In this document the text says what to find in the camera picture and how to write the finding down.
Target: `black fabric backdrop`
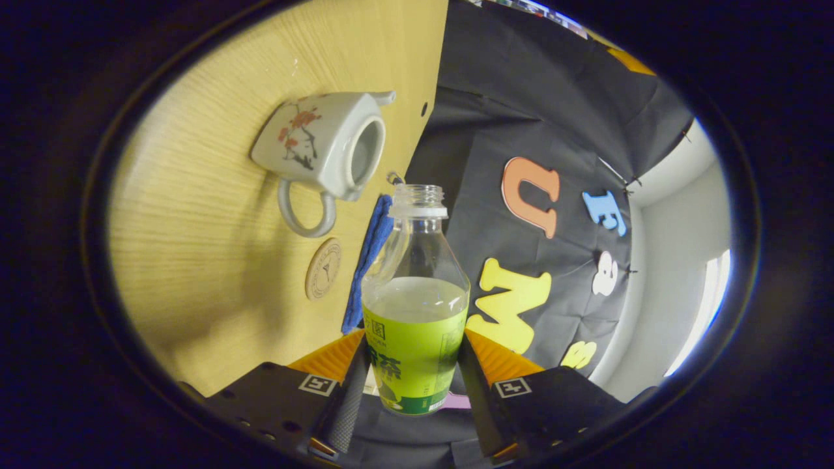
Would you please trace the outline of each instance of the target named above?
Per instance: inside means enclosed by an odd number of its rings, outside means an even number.
[[[585,376],[603,356],[625,299],[631,219],[623,188],[663,159],[692,122],[668,86],[631,72],[607,48],[492,3],[450,3],[435,108],[405,175],[410,184],[445,191],[446,237],[472,283],[470,315],[484,315],[475,300],[503,291],[479,288],[486,259],[523,275],[549,272],[548,300],[520,314],[535,331],[525,356],[551,368],[571,344],[593,341],[597,351],[579,369]],[[518,156],[560,176],[556,202],[531,184],[520,187],[528,204],[556,210],[552,239],[515,217],[502,199],[504,167]],[[628,228],[625,236],[588,215],[582,192],[607,190]],[[591,292],[603,250],[620,266],[608,296]],[[452,391],[465,394],[459,371]],[[384,411],[378,397],[363,396],[350,452],[339,463],[490,467],[476,438],[469,411],[404,419]]]

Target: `teapot spout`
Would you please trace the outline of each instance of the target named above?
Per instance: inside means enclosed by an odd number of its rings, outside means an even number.
[[[371,98],[376,101],[378,106],[385,106],[394,102],[397,97],[397,92],[394,90],[386,91],[384,93],[368,93]]]

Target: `wooden coaster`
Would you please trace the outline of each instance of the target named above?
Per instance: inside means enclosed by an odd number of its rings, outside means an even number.
[[[336,280],[336,274],[339,273],[341,260],[342,246],[336,238],[326,240],[319,250],[315,251],[307,268],[307,280],[304,282],[307,298],[318,300],[327,295],[330,286]]]

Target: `plastic bottle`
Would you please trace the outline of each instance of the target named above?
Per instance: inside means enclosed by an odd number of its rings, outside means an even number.
[[[365,336],[386,409],[422,416],[449,393],[469,309],[470,282],[441,230],[436,185],[399,184],[394,230],[362,279]]]

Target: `blue towel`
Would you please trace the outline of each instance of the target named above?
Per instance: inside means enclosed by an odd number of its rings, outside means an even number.
[[[380,195],[374,207],[374,213],[370,216],[368,231],[362,242],[362,252],[359,253],[359,263],[354,272],[354,283],[350,285],[350,296],[348,297],[348,310],[344,313],[342,322],[342,334],[349,334],[362,320],[362,277],[371,264],[374,263],[379,250],[385,244],[391,230],[394,228],[394,219],[388,216],[388,209],[391,207],[391,196]]]

